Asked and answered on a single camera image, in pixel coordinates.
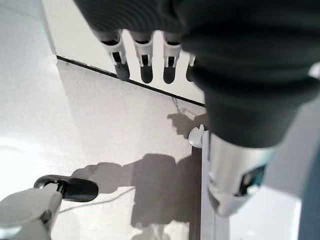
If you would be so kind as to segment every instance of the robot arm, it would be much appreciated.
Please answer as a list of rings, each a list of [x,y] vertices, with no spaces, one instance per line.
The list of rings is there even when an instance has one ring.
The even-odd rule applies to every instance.
[[[259,189],[299,107],[318,95],[320,82],[308,71],[320,59],[319,3],[74,1],[94,32],[162,30],[179,36],[175,42],[192,56],[187,78],[205,95],[212,205],[221,216],[236,212]],[[168,84],[179,51],[164,52],[174,70],[165,67]],[[117,75],[123,80],[123,72]]]
[[[62,199],[89,202],[98,186],[89,180],[48,175],[34,188],[16,192],[0,202],[1,240],[51,240],[50,233]]]

